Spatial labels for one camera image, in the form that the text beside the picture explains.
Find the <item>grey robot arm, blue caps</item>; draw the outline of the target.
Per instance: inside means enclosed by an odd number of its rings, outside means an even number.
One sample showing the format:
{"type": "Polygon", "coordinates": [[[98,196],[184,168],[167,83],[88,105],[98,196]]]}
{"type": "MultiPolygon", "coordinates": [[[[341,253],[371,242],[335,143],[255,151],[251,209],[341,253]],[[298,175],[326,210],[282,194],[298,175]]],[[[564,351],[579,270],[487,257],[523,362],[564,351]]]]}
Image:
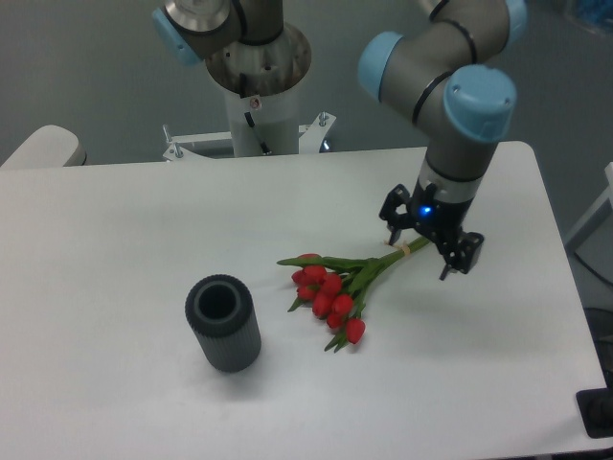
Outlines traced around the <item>grey robot arm, blue caps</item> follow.
{"type": "MultiPolygon", "coordinates": [[[[484,238],[463,222],[517,98],[512,80],[487,62],[523,34],[527,8],[521,1],[441,1],[429,21],[414,39],[374,37],[357,77],[429,140],[415,188],[395,187],[380,210],[391,241],[413,229],[436,245],[446,272],[467,273],[484,238]]],[[[225,92],[236,156],[298,151],[294,92],[311,49],[284,19],[282,2],[167,1],[152,22],[180,62],[204,64],[225,92]]]]}

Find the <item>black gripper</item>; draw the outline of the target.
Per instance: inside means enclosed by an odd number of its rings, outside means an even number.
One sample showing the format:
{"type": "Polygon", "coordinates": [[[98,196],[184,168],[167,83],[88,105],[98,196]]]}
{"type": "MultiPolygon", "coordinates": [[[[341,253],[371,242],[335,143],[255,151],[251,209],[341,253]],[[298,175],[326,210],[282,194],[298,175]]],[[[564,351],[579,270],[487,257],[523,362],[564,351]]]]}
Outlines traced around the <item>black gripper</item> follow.
{"type": "Polygon", "coordinates": [[[379,218],[387,223],[390,232],[387,244],[397,243],[406,229],[415,229],[430,241],[439,242],[438,249],[444,259],[440,280],[451,272],[467,274],[478,262],[484,236],[466,232],[463,224],[474,198],[461,202],[447,202],[436,198],[440,188],[429,183],[416,183],[411,197],[408,190],[398,184],[385,197],[379,218]]]}

